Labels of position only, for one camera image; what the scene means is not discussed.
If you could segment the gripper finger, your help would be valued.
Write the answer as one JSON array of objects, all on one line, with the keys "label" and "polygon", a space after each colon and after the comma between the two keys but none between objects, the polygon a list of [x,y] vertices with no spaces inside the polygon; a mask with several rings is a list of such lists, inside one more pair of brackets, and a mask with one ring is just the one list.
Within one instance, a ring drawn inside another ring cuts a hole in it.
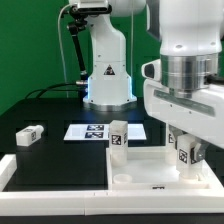
[{"label": "gripper finger", "polygon": [[209,143],[206,141],[200,141],[196,143],[194,148],[194,161],[196,163],[202,161],[205,158],[206,149],[208,148]]},{"label": "gripper finger", "polygon": [[169,132],[174,139],[177,139],[183,134],[183,131],[181,129],[178,129],[172,125],[169,126]]}]

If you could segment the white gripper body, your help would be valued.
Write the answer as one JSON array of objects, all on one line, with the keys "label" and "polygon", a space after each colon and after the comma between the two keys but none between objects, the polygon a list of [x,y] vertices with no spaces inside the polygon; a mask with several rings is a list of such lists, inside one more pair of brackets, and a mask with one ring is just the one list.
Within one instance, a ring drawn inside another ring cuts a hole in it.
[{"label": "white gripper body", "polygon": [[161,84],[159,59],[142,65],[147,114],[224,149],[224,87],[210,84],[190,99],[176,98]]}]

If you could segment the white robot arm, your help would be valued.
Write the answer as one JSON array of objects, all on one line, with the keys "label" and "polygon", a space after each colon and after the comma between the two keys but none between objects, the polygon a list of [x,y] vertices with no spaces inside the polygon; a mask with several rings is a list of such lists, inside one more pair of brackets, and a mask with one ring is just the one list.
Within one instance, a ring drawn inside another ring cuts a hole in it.
[{"label": "white robot arm", "polygon": [[86,105],[115,109],[134,98],[124,76],[124,36],[111,19],[145,11],[147,36],[137,41],[159,52],[141,66],[146,113],[171,130],[181,164],[199,162],[208,144],[224,147],[224,0],[68,1],[69,14],[79,29],[90,29],[92,40]]}]

